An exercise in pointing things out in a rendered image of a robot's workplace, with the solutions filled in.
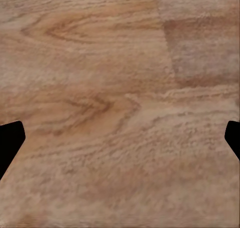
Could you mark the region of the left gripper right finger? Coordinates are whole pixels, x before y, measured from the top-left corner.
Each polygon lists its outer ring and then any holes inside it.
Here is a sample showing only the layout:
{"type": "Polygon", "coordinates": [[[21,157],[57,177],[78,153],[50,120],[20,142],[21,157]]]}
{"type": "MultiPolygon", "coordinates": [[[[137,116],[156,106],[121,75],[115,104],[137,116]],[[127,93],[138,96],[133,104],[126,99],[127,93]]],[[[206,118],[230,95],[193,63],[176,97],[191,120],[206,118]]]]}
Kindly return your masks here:
{"type": "Polygon", "coordinates": [[[240,122],[229,121],[224,138],[240,160],[240,122]]]}

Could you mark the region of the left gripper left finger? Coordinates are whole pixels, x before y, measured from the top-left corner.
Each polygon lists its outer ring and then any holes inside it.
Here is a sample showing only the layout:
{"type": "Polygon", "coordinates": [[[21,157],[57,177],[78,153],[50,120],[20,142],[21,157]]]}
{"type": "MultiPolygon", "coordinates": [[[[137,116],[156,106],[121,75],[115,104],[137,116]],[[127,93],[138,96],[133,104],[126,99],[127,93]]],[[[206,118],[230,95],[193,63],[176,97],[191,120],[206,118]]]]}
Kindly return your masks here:
{"type": "Polygon", "coordinates": [[[0,180],[26,139],[21,121],[0,126],[0,180]]]}

